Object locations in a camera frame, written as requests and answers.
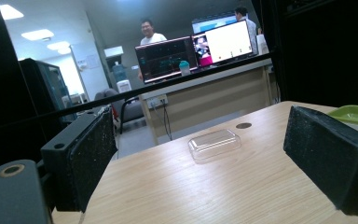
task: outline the computer screen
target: computer screen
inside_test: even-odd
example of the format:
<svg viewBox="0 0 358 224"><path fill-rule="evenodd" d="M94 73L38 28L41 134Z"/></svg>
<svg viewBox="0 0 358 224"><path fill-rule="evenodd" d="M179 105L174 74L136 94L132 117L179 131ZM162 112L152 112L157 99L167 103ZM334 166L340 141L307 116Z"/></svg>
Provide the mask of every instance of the computer screen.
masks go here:
<svg viewBox="0 0 358 224"><path fill-rule="evenodd" d="M192 39L200 67L235 60L252 53L246 21L194 34Z"/></svg>
<svg viewBox="0 0 358 224"><path fill-rule="evenodd" d="M144 84L181 76L181 61L187 61L190 70L198 68L191 36L138 46L135 52Z"/></svg>
<svg viewBox="0 0 358 224"><path fill-rule="evenodd" d="M235 13L233 11L195 19L191 22L194 34L205 32L213 28L231 24L236 22Z"/></svg>

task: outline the power outlet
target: power outlet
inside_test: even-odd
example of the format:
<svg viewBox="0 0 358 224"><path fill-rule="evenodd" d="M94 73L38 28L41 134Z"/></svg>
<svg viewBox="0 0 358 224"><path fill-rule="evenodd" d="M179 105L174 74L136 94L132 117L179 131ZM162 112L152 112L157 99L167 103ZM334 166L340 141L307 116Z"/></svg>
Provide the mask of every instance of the power outlet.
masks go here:
<svg viewBox="0 0 358 224"><path fill-rule="evenodd" d="M162 102L167 104L168 103L168 98L167 98L166 94L163 94L163 95L160 95L160 96L149 98L146 101L147 101L147 107L149 109L151 109L153 107L158 107L159 105L162 105Z"/></svg>

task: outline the wooden table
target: wooden table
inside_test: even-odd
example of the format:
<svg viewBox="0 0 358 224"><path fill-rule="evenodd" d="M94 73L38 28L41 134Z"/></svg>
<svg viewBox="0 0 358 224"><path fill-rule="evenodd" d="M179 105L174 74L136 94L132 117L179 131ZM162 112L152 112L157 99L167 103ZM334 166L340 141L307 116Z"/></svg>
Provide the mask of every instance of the wooden table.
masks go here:
<svg viewBox="0 0 358 224"><path fill-rule="evenodd" d="M112 161L87 211L53 212L55 223L358 223L345 216L282 149L291 105L283 102ZM252 123L237 129L240 123ZM195 162L187 142L230 129L241 149Z"/></svg>

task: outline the office chair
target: office chair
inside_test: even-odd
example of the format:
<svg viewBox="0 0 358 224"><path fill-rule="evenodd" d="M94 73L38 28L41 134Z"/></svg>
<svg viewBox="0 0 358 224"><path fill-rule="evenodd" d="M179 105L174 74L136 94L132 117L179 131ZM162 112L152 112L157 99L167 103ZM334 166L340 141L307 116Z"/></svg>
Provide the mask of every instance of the office chair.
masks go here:
<svg viewBox="0 0 358 224"><path fill-rule="evenodd" d="M115 89L106 89L95 94L94 100L101 100L105 97L118 94ZM120 133L123 133L123 123L144 117L141 102L138 97L126 100L118 100L112 103L113 108L120 116Z"/></svg>

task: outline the gray floor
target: gray floor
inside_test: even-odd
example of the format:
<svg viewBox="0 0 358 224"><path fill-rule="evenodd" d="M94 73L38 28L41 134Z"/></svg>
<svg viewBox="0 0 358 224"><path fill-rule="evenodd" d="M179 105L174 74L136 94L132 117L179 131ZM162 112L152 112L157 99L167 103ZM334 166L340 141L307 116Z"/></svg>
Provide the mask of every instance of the gray floor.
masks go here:
<svg viewBox="0 0 358 224"><path fill-rule="evenodd" d="M208 122L195 125L191 128L187 128L179 132L172 133L172 140L212 127L219 123L235 119L240 116L240 112L233 113L218 119L213 119ZM158 138L159 144L163 144L168 141L170 141L168 135L161 136L160 138ZM155 146L153 141L153 135L149 127L147 127L145 119L137 119L125 123L123 128L123 134L117 133L116 142L118 153L114 156L113 160L120 159L133 153L137 153Z"/></svg>

